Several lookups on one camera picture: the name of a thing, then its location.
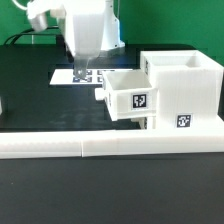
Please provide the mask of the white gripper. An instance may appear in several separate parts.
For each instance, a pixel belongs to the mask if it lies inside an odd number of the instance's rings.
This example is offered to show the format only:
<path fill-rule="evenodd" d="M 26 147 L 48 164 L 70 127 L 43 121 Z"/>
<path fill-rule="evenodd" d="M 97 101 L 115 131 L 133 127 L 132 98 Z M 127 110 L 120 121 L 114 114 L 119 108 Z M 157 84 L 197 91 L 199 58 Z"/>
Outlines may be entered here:
<path fill-rule="evenodd" d="M 89 60 L 99 56 L 104 31 L 104 6 L 77 6 L 66 12 L 65 42 L 74 57 L 73 75 L 84 79 Z"/>

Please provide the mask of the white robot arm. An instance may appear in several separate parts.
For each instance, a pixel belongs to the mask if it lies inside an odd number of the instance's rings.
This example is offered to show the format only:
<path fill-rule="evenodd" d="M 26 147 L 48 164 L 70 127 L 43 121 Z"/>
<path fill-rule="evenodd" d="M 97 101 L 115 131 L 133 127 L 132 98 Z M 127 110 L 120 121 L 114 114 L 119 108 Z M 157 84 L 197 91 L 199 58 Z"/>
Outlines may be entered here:
<path fill-rule="evenodd" d="M 73 59 L 74 76 L 84 79 L 90 60 L 125 46 L 113 6 L 114 0 L 30 0 L 27 17 L 40 32 L 47 29 L 46 13 L 50 12 Z"/>

